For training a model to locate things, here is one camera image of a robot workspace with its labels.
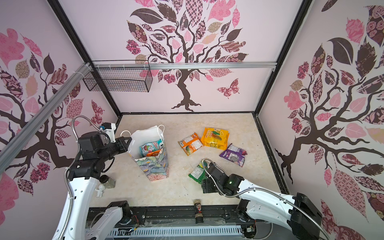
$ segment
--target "wall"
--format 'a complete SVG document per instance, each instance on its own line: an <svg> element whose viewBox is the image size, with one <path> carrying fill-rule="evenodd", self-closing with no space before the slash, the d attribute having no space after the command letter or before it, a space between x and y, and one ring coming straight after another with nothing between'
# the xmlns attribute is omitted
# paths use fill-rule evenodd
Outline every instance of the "wall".
<svg viewBox="0 0 384 240"><path fill-rule="evenodd" d="M2 1L0 9L3 149L83 61L45 0ZM71 91L0 175L2 238L52 238L67 195L64 167L77 150L69 126L76 114L97 124L117 119L103 95L90 93L82 81ZM79 135L92 130L84 119L76 124Z"/></svg>
<svg viewBox="0 0 384 240"><path fill-rule="evenodd" d="M331 239L382 239L382 3L314 2L260 114L291 194L322 210Z"/></svg>
<svg viewBox="0 0 384 240"><path fill-rule="evenodd" d="M61 4L93 60L148 59L155 64L209 58L276 61L301 1L70 0ZM111 94L122 112L254 111L270 75L270 69L200 69L179 71L180 77L177 72L152 71L149 93Z"/></svg>

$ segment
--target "metal flexible conduit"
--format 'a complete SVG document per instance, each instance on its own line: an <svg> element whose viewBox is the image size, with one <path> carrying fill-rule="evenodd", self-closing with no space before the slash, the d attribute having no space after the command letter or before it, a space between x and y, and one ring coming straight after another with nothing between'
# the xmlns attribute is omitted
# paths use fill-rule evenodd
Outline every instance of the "metal flexible conduit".
<svg viewBox="0 0 384 240"><path fill-rule="evenodd" d="M327 238L327 240L331 240L331 238L329 237L328 233L313 219L311 218L311 216L309 216L306 212L304 212L301 208L297 207L295 204L287 201L285 198L275 194L274 192L271 192L267 189L264 189L264 188L260 188L260 187L253 187L253 188L249 188L249 189L246 189L246 190L243 190L243 191L240 191L239 193L235 194L235 195L231 195L231 196L228 196L226 195L225 193L223 193L220 188L217 186L217 183L216 181L214 180L214 178L207 172L207 169L205 168L204 166L204 161L205 160L208 160L210 161L213 165L215 165L215 167L218 167L216 163L212 162L210 159L208 158L204 158L201 163L203 165L203 168L204 168L204 171L208 174L208 176L213 180L217 190L224 196L224 197L229 197L229 198L232 198L232 197L237 197L245 192L249 192L249 191L253 191L253 190L258 190L258 191L263 191L263 192L267 192L275 197L277 197L278 199L284 201L285 203L288 203L289 205L291 205L292 207L296 208L299 212L301 212L301 214L303 214L306 218L308 218L311 222L313 222L317 228L320 229L320 231L324 234L324 236Z"/></svg>
<svg viewBox="0 0 384 240"><path fill-rule="evenodd" d="M64 171L64 183L65 183L65 186L67 187L68 189L68 194L70 196L70 205L69 205L69 208L68 208L68 213L67 213L67 218L65 219L65 223L64 223L64 226L63 226L63 229L61 230L61 233L60 233L60 236L59 236L59 239L62 240L63 239L63 236L64 236L64 233L65 233L65 230L67 229L67 226L68 226L68 222L70 221L71 219L71 214L72 214L72 208L73 208L73 192L72 192L72 189L71 189L71 186L70 186L70 182L68 180L68 172L70 170L70 168L72 167L73 163L80 159L80 155L81 155L81 152L80 152L80 144L79 144L79 136L77 135L76 133L76 130L74 128L74 122L76 120L76 118L84 118L85 120L87 120L94 128L96 128L98 131L100 131L98 129L98 127L89 119L87 118L86 116L83 116L83 115L77 115L75 116L73 119L72 119L72 122L71 122L71 128L72 128L72 131L73 131L73 134L76 138L76 142L77 142L77 145L78 145L78 148L77 148L77 155L75 157L75 159L73 159L72 163L69 165L69 167L67 167Z"/></svg>

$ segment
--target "black wire mesh basket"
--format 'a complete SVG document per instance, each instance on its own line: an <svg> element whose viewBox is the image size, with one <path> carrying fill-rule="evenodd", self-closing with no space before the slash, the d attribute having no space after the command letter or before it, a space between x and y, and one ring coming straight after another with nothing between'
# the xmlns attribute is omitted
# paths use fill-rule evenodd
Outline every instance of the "black wire mesh basket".
<svg viewBox="0 0 384 240"><path fill-rule="evenodd" d="M133 63L138 63L138 66L132 66ZM153 77L148 61L135 61L126 65L97 65L85 75L83 81L90 91L149 92Z"/></svg>

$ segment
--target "purple snack package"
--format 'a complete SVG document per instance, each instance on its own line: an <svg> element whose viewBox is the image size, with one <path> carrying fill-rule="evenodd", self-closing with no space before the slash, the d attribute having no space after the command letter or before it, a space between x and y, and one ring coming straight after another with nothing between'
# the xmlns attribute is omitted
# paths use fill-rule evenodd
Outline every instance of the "purple snack package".
<svg viewBox="0 0 384 240"><path fill-rule="evenodd" d="M236 163L240 167L243 167L247 151L239 147L233 146L232 143L227 147L227 149L222 152L219 156L225 158L231 162Z"/></svg>

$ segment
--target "plastic wrapper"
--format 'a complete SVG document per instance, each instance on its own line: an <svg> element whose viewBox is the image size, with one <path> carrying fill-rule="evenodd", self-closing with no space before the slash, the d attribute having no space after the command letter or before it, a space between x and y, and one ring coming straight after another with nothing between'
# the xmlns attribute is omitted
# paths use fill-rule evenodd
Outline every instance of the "plastic wrapper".
<svg viewBox="0 0 384 240"><path fill-rule="evenodd" d="M232 143L228 146L228 148L222 152L219 156L225 158L231 162L236 163L240 167L243 167L245 161L245 155L247 155L247 151L232 145Z"/></svg>
<svg viewBox="0 0 384 240"><path fill-rule="evenodd" d="M194 133L191 136L188 136L183 140L179 141L179 144L188 156L194 153L197 149L204 146L200 142L200 139L197 133Z"/></svg>
<svg viewBox="0 0 384 240"><path fill-rule="evenodd" d="M148 153L160 150L163 146L163 141L159 139L156 142L149 142L140 147L140 151L143 157L146 157Z"/></svg>
<svg viewBox="0 0 384 240"><path fill-rule="evenodd" d="M188 176L193 180L195 180L196 182L198 182L199 184L201 184L201 182L205 178L205 171L204 171L203 165L199 163L197 167L195 167L195 169L192 171L192 173L188 174Z"/></svg>
<svg viewBox="0 0 384 240"><path fill-rule="evenodd" d="M207 147L225 150L227 149L228 137L229 132L226 130L206 127L201 142Z"/></svg>

